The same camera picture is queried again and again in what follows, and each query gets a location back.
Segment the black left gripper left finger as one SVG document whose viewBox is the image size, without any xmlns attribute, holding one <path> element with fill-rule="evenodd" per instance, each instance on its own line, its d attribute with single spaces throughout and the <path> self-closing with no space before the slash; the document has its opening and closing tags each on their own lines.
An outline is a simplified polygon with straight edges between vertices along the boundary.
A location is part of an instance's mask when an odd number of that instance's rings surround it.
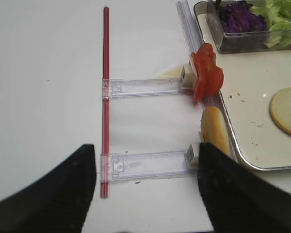
<svg viewBox="0 0 291 233">
<path fill-rule="evenodd" d="M 0 233 L 80 233 L 97 182 L 95 146 L 84 144 L 41 179 L 0 201 Z"/>
</svg>

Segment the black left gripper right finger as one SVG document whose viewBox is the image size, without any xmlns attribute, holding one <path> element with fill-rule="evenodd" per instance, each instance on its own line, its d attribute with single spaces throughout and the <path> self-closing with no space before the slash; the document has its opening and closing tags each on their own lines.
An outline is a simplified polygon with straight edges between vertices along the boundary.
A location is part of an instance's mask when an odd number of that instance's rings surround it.
<svg viewBox="0 0 291 233">
<path fill-rule="evenodd" d="M 291 194 L 201 143 L 197 182 L 214 232 L 291 233 Z"/>
</svg>

